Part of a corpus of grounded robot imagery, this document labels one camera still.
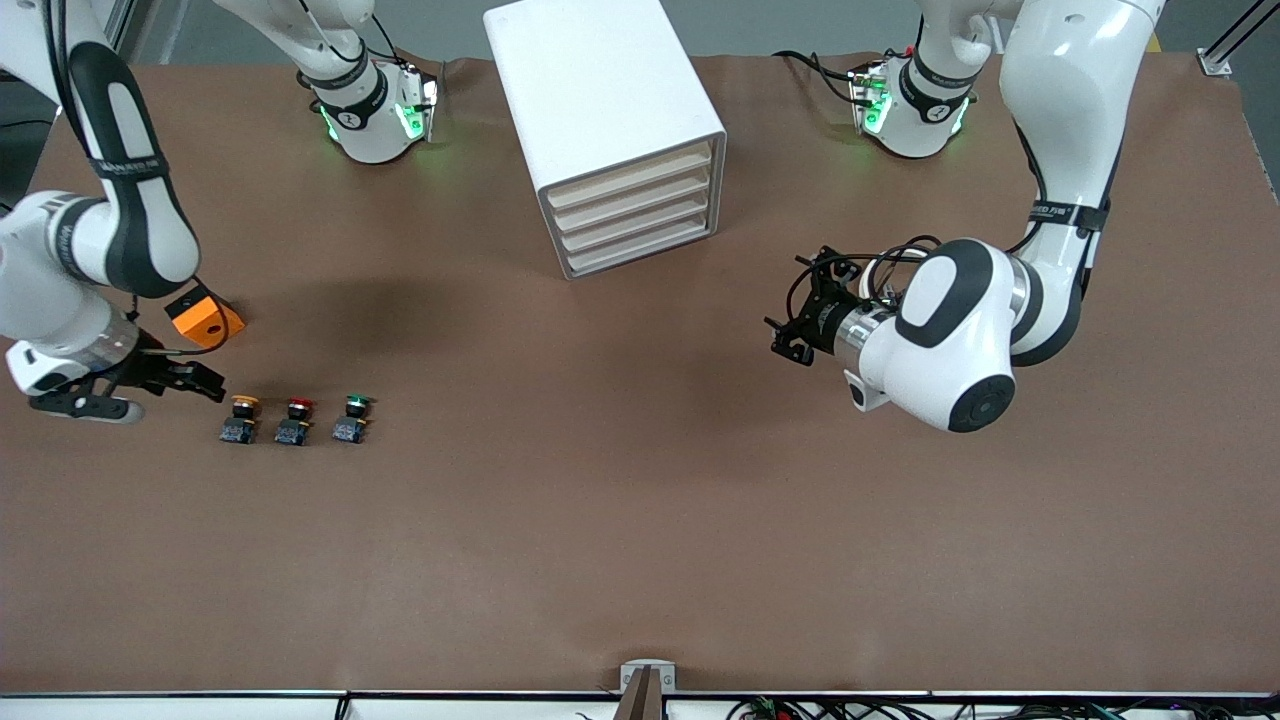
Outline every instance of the white storage box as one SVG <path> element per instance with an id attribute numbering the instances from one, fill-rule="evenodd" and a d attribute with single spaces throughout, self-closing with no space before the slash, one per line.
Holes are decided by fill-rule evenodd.
<path id="1" fill-rule="evenodd" d="M 484 26 L 566 277 L 716 232 L 724 126 L 658 0 L 521 0 Z"/>

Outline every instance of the green led light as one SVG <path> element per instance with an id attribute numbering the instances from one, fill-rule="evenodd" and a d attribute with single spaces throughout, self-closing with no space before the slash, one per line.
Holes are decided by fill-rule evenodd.
<path id="1" fill-rule="evenodd" d="M 404 108 L 397 102 L 396 114 L 399 117 L 401 124 L 404 126 L 404 135 L 410 140 L 422 137 L 422 113 L 419 113 L 413 108 Z"/>
<path id="2" fill-rule="evenodd" d="M 888 115 L 890 108 L 893 106 L 893 99 L 888 92 L 879 96 L 876 102 L 867 110 L 867 132 L 878 133 L 882 127 L 884 127 L 884 115 Z"/>
<path id="3" fill-rule="evenodd" d="M 964 111 L 969 109 L 969 99 L 960 104 L 960 109 L 956 110 L 956 122 L 951 126 L 951 135 L 960 132 L 960 123 L 964 122 Z"/>
<path id="4" fill-rule="evenodd" d="M 338 131 L 333 129 L 333 120 L 329 119 L 329 111 L 324 109 L 324 105 L 320 106 L 320 117 L 324 118 L 324 124 L 329 127 L 329 137 L 334 142 L 338 142 Z"/>

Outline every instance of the metal bracket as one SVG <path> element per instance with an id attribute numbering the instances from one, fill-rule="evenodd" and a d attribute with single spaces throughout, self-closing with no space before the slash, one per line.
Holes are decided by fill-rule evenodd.
<path id="1" fill-rule="evenodd" d="M 644 671 L 645 667 L 653 667 L 657 671 L 658 688 L 662 694 L 676 692 L 676 664 L 669 660 L 654 659 L 623 662 L 622 669 L 618 670 L 618 688 L 621 692 L 626 693 L 636 674 Z"/>
<path id="2" fill-rule="evenodd" d="M 613 720 L 663 720 L 662 696 L 676 689 L 676 665 L 666 660 L 634 660 L 622 666 L 622 700 Z"/>
<path id="3" fill-rule="evenodd" d="M 1196 49 L 1196 58 L 1201 61 L 1201 69 L 1208 77 L 1231 77 L 1231 63 L 1222 59 L 1221 63 L 1213 63 L 1208 59 L 1208 50 L 1204 47 Z"/>

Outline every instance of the black cable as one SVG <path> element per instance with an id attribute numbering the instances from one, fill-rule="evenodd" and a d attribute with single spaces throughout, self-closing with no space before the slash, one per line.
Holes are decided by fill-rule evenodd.
<path id="1" fill-rule="evenodd" d="M 1206 50 L 1204 54 L 1206 55 L 1213 55 L 1215 50 L 1217 50 L 1217 46 L 1221 45 L 1222 41 L 1225 41 L 1229 35 L 1231 35 L 1233 32 L 1235 32 L 1235 28 L 1240 27 L 1240 23 L 1243 23 L 1245 19 L 1248 19 L 1248 17 L 1252 15 L 1254 13 L 1254 10 L 1257 10 L 1258 8 L 1261 8 L 1262 3 L 1265 3 L 1265 1 L 1266 0 L 1254 0 L 1253 5 L 1251 5 L 1249 9 L 1245 10 L 1244 14 L 1242 14 L 1239 18 L 1235 18 L 1235 22 L 1231 23 L 1231 27 L 1226 28 L 1226 32 L 1224 32 L 1217 40 L 1215 40 L 1213 45 L 1210 45 L 1208 50 Z M 1271 13 L 1274 13 L 1274 12 L 1275 12 L 1275 8 L 1271 9 Z M 1248 37 L 1249 35 L 1252 35 L 1253 29 L 1251 29 L 1248 33 L 1245 33 L 1244 37 Z M 1236 42 L 1235 45 L 1233 45 L 1231 50 L 1228 50 L 1226 53 L 1224 53 L 1224 55 L 1230 55 L 1235 50 L 1235 47 L 1238 45 L 1239 45 L 1239 42 Z"/>
<path id="2" fill-rule="evenodd" d="M 1027 136 L 1023 135 L 1023 128 L 1018 127 L 1018 123 L 1014 123 L 1014 129 L 1018 131 L 1018 141 L 1023 143 L 1023 152 L 1027 154 L 1027 167 L 1030 169 L 1032 176 L 1036 178 L 1036 191 L 1039 193 L 1039 200 L 1047 200 L 1048 191 L 1044 188 L 1044 176 L 1043 173 L 1041 173 L 1039 160 L 1036 159 L 1036 152 L 1032 151 L 1030 143 L 1027 142 Z M 1038 233 L 1041 227 L 1043 225 L 1044 223 L 1042 223 L 1041 220 L 1036 220 L 1032 228 L 1027 231 L 1027 234 L 1023 237 L 1023 240 L 1018 241 L 1016 245 L 1014 245 L 1005 252 L 1012 255 L 1014 252 L 1018 252 L 1023 247 L 1027 247 L 1027 243 L 1030 242 L 1033 237 L 1036 237 L 1036 233 Z"/>
<path id="3" fill-rule="evenodd" d="M 751 705 L 751 701 L 748 701 L 748 700 L 740 701 L 737 705 L 735 705 L 733 707 L 728 708 L 728 714 L 724 715 L 724 720 L 733 720 L 733 715 L 737 714 L 739 710 L 742 710 L 744 707 L 748 707 L 749 705 Z"/>
<path id="4" fill-rule="evenodd" d="M 228 327 L 228 323 L 227 323 L 227 309 L 223 307 L 221 299 L 218 297 L 216 295 L 214 295 L 214 292 L 211 290 L 209 290 L 209 286 L 205 284 L 205 282 L 200 279 L 200 275 L 192 275 L 191 279 L 196 283 L 196 287 L 198 287 L 200 290 L 202 290 L 205 292 L 205 295 L 207 295 L 210 299 L 212 299 L 214 305 L 218 306 L 218 319 L 221 322 L 221 331 L 223 331 L 221 337 L 219 337 L 218 342 L 215 342 L 214 345 L 211 345 L 209 347 L 201 347 L 200 350 L 155 350 L 155 351 L 150 351 L 150 352 L 148 351 L 143 351 L 147 355 L 160 355 L 160 356 L 164 356 L 164 357 L 191 357 L 193 355 L 207 355 L 207 354 L 210 354 L 210 352 L 220 348 L 221 346 L 227 345 L 227 341 L 232 337 L 230 328 Z"/>
<path id="5" fill-rule="evenodd" d="M 870 255 L 870 254 L 833 255 L 831 258 L 823 258 L 822 260 L 818 260 L 817 263 L 809 264 L 800 273 L 800 277 L 797 277 L 795 279 L 795 282 L 791 283 L 791 287 L 787 290 L 787 322 L 795 322 L 795 319 L 796 319 L 795 309 L 794 309 L 795 295 L 796 295 L 796 291 L 800 290 L 800 284 L 804 283 L 804 281 L 808 279 L 809 275 L 813 275 L 814 273 L 817 273 L 822 268 L 826 268 L 827 265 L 831 265 L 832 263 L 850 261 L 850 260 L 879 260 L 879 261 L 887 261 L 888 260 L 888 258 L 887 258 L 888 252 L 892 252 L 893 250 L 897 250 L 899 247 L 902 247 L 902 246 L 897 246 L 897 247 L 886 250 L 884 252 L 881 252 L 878 255 Z M 899 258 L 899 259 L 893 260 L 893 263 L 920 263 L 922 260 L 923 260 L 923 258 Z M 854 272 L 854 274 L 850 278 L 850 281 L 852 281 L 852 278 L 856 278 L 863 272 L 863 266 L 859 265 L 858 263 L 850 263 L 850 268 Z M 872 302 L 877 302 L 876 299 L 868 299 L 868 300 L 872 301 Z"/>
<path id="6" fill-rule="evenodd" d="M 925 241 L 934 243 L 933 245 L 934 250 L 942 246 L 942 241 L 938 240 L 937 237 L 932 236 L 932 234 L 918 234 L 918 236 L 913 237 L 911 240 L 909 240 L 908 242 L 905 242 L 902 245 L 899 245 L 896 247 L 890 247 L 888 250 L 886 250 L 883 252 L 884 260 L 882 260 L 879 263 L 876 263 L 876 265 L 873 265 L 868 270 L 869 275 L 867 278 L 867 284 L 870 286 L 870 290 L 872 290 L 872 297 L 870 297 L 870 300 L 873 302 L 879 302 L 881 305 L 883 305 L 883 302 L 881 302 L 881 291 L 884 290 L 884 284 L 888 283 L 888 278 L 892 277 L 893 270 L 897 268 L 899 263 L 904 263 L 904 261 L 915 261 L 915 263 L 919 263 L 920 260 L 923 260 L 923 258 L 908 258 L 906 252 L 909 250 L 916 249 L 916 250 L 924 251 L 925 254 L 932 252 L 929 249 L 922 247 L 919 245 L 920 242 L 925 242 Z M 879 270 L 881 265 L 883 265 L 884 263 L 888 263 L 888 266 L 890 266 L 888 268 L 888 274 L 884 275 L 884 278 L 882 281 L 876 282 L 876 272 Z"/>
<path id="7" fill-rule="evenodd" d="M 883 715 L 884 717 L 888 717 L 888 720 L 904 720 L 902 717 L 899 717 L 897 715 L 892 715 L 888 711 L 886 711 L 884 710 L 887 707 L 886 705 L 881 705 L 881 703 L 878 703 L 876 701 L 870 701 L 870 700 L 865 701 L 864 705 L 870 708 L 869 712 L 877 712 L 879 715 Z M 904 712 L 904 715 L 906 716 L 906 720 L 913 720 L 911 715 L 905 714 L 905 712 Z"/>
<path id="8" fill-rule="evenodd" d="M 913 707 L 910 705 L 902 705 L 902 703 L 895 702 L 895 701 L 877 701 L 877 702 L 881 702 L 886 707 L 892 707 L 893 710 L 897 710 L 902 715 L 906 715 L 908 717 L 913 717 L 914 720 L 934 720 L 934 717 L 932 715 L 929 715 L 929 714 L 927 714 L 927 712 L 924 712 L 924 711 L 922 711 L 922 710 L 919 710 L 916 707 Z"/>
<path id="9" fill-rule="evenodd" d="M 820 707 L 823 712 L 829 715 L 832 720 L 851 720 L 851 717 L 849 716 L 849 708 L 845 707 L 844 703 L 837 702 L 833 705 L 827 705 L 824 702 L 819 702 L 818 707 Z"/>
<path id="10" fill-rule="evenodd" d="M 396 44 L 392 42 L 392 36 L 387 35 L 387 28 L 383 27 L 383 20 L 379 20 L 378 15 L 372 15 L 372 18 L 374 18 L 374 24 L 378 26 L 378 32 L 383 33 L 383 40 L 387 41 L 387 47 L 390 50 L 392 54 L 384 55 L 383 53 L 379 53 L 376 50 L 370 50 L 370 53 L 378 55 L 379 58 L 387 58 L 388 60 L 394 60 L 397 65 L 406 64 L 406 60 L 399 56 L 399 51 L 396 50 Z"/>
<path id="11" fill-rule="evenodd" d="M 37 126 L 37 124 L 40 124 L 40 126 L 52 126 L 54 120 L 42 120 L 40 118 L 35 118 L 35 119 L 31 119 L 31 120 L 18 120 L 15 123 L 4 123 L 3 126 L 0 126 L 0 129 L 4 129 L 4 128 L 15 128 L 15 127 L 20 127 L 20 126 Z"/>
<path id="12" fill-rule="evenodd" d="M 795 50 L 780 50 L 780 51 L 774 53 L 773 56 L 774 58 L 791 58 L 791 59 L 800 60 L 810 70 L 818 73 L 818 77 L 822 78 L 822 82 L 827 83 L 827 88 L 831 90 L 831 92 L 833 92 L 836 95 L 836 97 L 840 97 L 845 102 L 849 102 L 850 105 L 856 105 L 859 108 L 870 108 L 872 106 L 870 101 L 868 101 L 868 100 L 855 99 L 855 97 L 851 97 L 851 96 L 845 95 L 844 92 L 841 92 L 840 88 L 836 87 L 836 83 L 833 83 L 831 81 L 832 79 L 841 79 L 841 81 L 849 82 L 849 74 L 847 73 L 838 73 L 836 70 L 832 70 L 831 68 L 824 67 L 822 64 L 822 60 L 818 59 L 818 54 L 817 53 L 812 53 L 808 58 L 805 58 L 804 55 L 796 53 Z"/>
<path id="13" fill-rule="evenodd" d="M 311 19 L 311 24 L 314 24 L 315 28 L 316 28 L 316 32 L 320 33 L 320 40 L 323 40 L 324 44 L 329 46 L 329 50 L 332 50 L 333 54 L 337 55 L 339 60 L 342 60 L 344 63 L 358 63 L 360 61 L 360 55 L 362 55 L 367 50 L 367 46 L 365 45 L 365 38 L 357 36 L 357 38 L 360 40 L 360 53 L 356 54 L 355 58 L 348 58 L 348 56 L 343 55 L 342 53 L 339 53 L 338 49 L 333 46 L 333 42 L 329 42 L 329 36 L 325 35 L 324 29 L 320 27 L 320 20 L 317 20 L 316 17 L 311 14 L 311 8 L 307 8 L 307 0 L 298 0 L 298 5 L 302 5 L 302 12 L 307 14 L 307 18 Z"/>
<path id="14" fill-rule="evenodd" d="M 60 0 L 58 5 L 60 8 L 60 14 L 58 15 L 61 20 L 58 23 L 60 29 L 55 27 L 54 22 L 54 0 L 44 0 L 40 6 L 45 20 L 45 45 L 49 51 L 49 68 L 54 76 L 58 102 L 63 106 L 63 113 L 67 115 L 67 122 L 72 126 L 72 132 L 76 133 L 76 140 L 79 141 L 84 154 L 88 155 L 88 142 L 84 140 L 84 128 L 81 127 L 79 111 L 76 109 L 76 96 L 72 94 L 70 76 L 67 69 L 67 3 L 65 0 Z M 56 40 L 59 36 L 61 37 L 60 46 Z"/>
<path id="15" fill-rule="evenodd" d="M 823 67 L 822 63 L 819 63 L 817 60 L 817 58 L 818 58 L 817 53 L 814 53 L 813 56 L 808 56 L 808 55 L 801 55 L 801 54 L 796 53 L 795 50 L 778 50 L 777 53 L 773 54 L 773 56 L 774 58 L 791 58 L 792 60 L 800 60 L 801 63 L 804 63 L 805 65 L 808 65 L 809 69 L 812 69 L 813 72 L 822 73 L 822 74 L 824 74 L 824 76 L 827 76 L 829 78 L 833 78 L 833 79 L 849 79 L 847 74 L 838 73 L 838 72 L 836 72 L 836 70 L 833 70 L 831 68 Z"/>
<path id="16" fill-rule="evenodd" d="M 781 705 L 782 708 L 786 710 L 787 714 L 795 717 L 796 720 L 817 720 L 813 716 L 813 712 L 809 712 L 808 710 L 804 708 L 803 705 L 797 702 L 781 702 L 778 705 Z"/>

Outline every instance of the black strap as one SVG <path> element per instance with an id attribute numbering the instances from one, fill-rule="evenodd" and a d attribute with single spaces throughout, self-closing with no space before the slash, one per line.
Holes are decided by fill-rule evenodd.
<path id="1" fill-rule="evenodd" d="M 1110 197 L 1102 204 L 1102 208 L 1069 205 L 1066 202 L 1053 202 L 1051 200 L 1037 200 L 1036 204 L 1032 205 L 1032 213 L 1028 219 L 1033 223 L 1071 225 L 1088 232 L 1102 232 L 1102 228 L 1107 224 L 1107 215 L 1110 213 Z"/>
<path id="2" fill-rule="evenodd" d="M 902 86 L 902 99 L 920 114 L 920 122 L 929 124 L 945 123 L 952 113 L 964 105 L 968 94 L 960 94 L 948 100 L 925 94 L 911 81 L 910 68 L 910 63 L 902 65 L 899 83 Z"/>
<path id="3" fill-rule="evenodd" d="M 97 177 L 111 182 L 124 181 L 138 183 L 152 178 L 163 178 L 169 174 L 169 161 L 159 152 L 150 158 L 129 158 L 122 163 L 90 158 L 88 165 L 93 168 L 93 173 Z"/>
<path id="4" fill-rule="evenodd" d="M 915 64 L 915 70 L 920 73 L 920 77 L 923 77 L 924 79 L 932 82 L 938 87 L 946 87 L 947 90 L 961 90 L 961 88 L 968 90 L 973 85 L 973 81 L 978 79 L 978 76 L 982 74 L 982 69 L 965 78 L 952 78 L 938 74 L 924 64 L 924 60 L 920 59 L 919 49 L 916 49 L 915 53 L 911 54 L 911 63 L 908 64 Z"/>
<path id="5" fill-rule="evenodd" d="M 73 200 L 67 205 L 67 211 L 58 218 L 58 227 L 54 228 L 54 251 L 58 254 L 58 261 L 73 278 L 90 284 L 97 284 L 97 282 L 86 275 L 84 270 L 81 270 L 79 264 L 76 263 L 76 254 L 72 252 L 72 236 L 76 233 L 76 223 L 79 222 L 81 217 L 100 202 L 106 202 L 106 199 L 81 197 Z"/>
<path id="6" fill-rule="evenodd" d="M 306 74 L 302 77 L 307 78 L 307 82 L 311 83 L 312 90 L 342 90 L 343 87 L 347 87 L 348 85 L 360 79 L 360 76 L 365 73 L 365 68 L 367 67 L 369 67 L 369 50 L 365 47 L 365 41 L 361 40 L 360 59 L 356 60 L 356 65 L 349 70 L 342 73 L 335 78 L 329 78 L 329 79 L 319 79 Z"/>
<path id="7" fill-rule="evenodd" d="M 374 115 L 387 101 L 387 76 L 378 72 L 378 86 L 374 91 L 360 102 L 347 105 L 346 108 L 339 105 L 330 105 L 329 102 L 321 102 L 320 106 L 325 109 L 329 118 L 342 126 L 344 129 L 365 129 L 369 124 L 369 118 Z"/>

